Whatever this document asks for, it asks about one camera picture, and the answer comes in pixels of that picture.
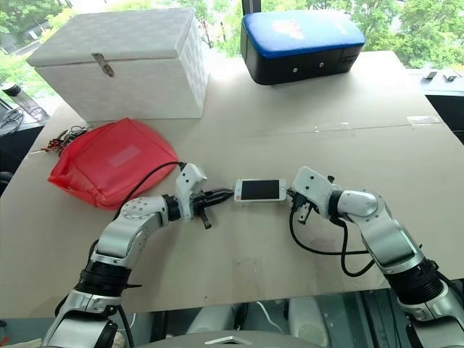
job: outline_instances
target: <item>water bottle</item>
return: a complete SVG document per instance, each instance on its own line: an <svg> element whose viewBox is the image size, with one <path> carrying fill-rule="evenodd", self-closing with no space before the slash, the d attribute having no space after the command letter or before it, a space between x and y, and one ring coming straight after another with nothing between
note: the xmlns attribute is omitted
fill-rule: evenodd
<svg viewBox="0 0 464 348"><path fill-rule="evenodd" d="M44 121L50 116L44 109L28 96L16 83L5 83L2 91L9 96L21 109L34 118L37 122Z"/></svg>

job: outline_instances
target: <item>white storage box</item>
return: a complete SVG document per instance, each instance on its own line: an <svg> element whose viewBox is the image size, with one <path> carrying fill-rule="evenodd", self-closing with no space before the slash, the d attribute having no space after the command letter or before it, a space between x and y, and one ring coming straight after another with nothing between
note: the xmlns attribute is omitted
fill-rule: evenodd
<svg viewBox="0 0 464 348"><path fill-rule="evenodd" d="M84 120L203 113L207 73L193 9L79 14L28 63Z"/></svg>

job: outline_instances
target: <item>beige tabletop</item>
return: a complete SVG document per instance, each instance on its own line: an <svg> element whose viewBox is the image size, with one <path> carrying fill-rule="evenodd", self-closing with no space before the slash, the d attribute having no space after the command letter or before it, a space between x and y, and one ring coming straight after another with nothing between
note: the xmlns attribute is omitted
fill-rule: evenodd
<svg viewBox="0 0 464 348"><path fill-rule="evenodd" d="M240 59L211 72L201 120L147 120L179 157L207 174L205 189L237 178L285 178L308 165L345 189L386 198L426 255L450 278L464 277L464 146L409 81L391 52L363 53L346 74L259 86ZM76 199L46 179L57 162L38 151L83 121L60 107L0 201L0 317L46 317L75 284L88 247L114 212ZM172 194L173 171L145 196ZM374 268L343 275L338 257L310 254L292 241L287 204L229 200L202 222L174 222L146 245L130 277L127 312L279 299L386 286ZM304 243L341 249L341 231L318 216L296 224ZM350 248L362 248L355 226ZM350 270L368 257L351 256Z"/></svg>

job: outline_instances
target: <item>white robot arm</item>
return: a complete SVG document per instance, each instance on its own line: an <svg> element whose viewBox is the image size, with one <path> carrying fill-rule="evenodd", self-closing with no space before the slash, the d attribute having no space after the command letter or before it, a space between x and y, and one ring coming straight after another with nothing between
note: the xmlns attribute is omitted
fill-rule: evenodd
<svg viewBox="0 0 464 348"><path fill-rule="evenodd" d="M342 191L332 182L333 177L300 168L291 186L292 210L299 221L306 221L313 207L337 225L340 219L357 225L400 307L411 317L411 342L433 348L464 345L463 306L441 279L435 262L424 256L406 228L392 217L381 195L366 190Z"/></svg>
<svg viewBox="0 0 464 348"><path fill-rule="evenodd" d="M147 239L169 221L195 215L210 228L204 208L223 202L232 190L219 188L202 192L207 180L191 163L182 165L175 196L135 198L124 204L120 214L92 246L85 269L75 288L61 304L43 341L45 347L109 348L117 326L109 316L121 310L121 294Z"/></svg>

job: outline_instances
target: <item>blue and black case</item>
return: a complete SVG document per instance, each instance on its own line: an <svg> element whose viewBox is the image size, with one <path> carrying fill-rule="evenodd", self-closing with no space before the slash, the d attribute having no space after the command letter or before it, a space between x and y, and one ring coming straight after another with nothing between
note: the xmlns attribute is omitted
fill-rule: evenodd
<svg viewBox="0 0 464 348"><path fill-rule="evenodd" d="M358 27L336 11L257 12L241 21L241 55L261 85L345 73L364 43Z"/></svg>

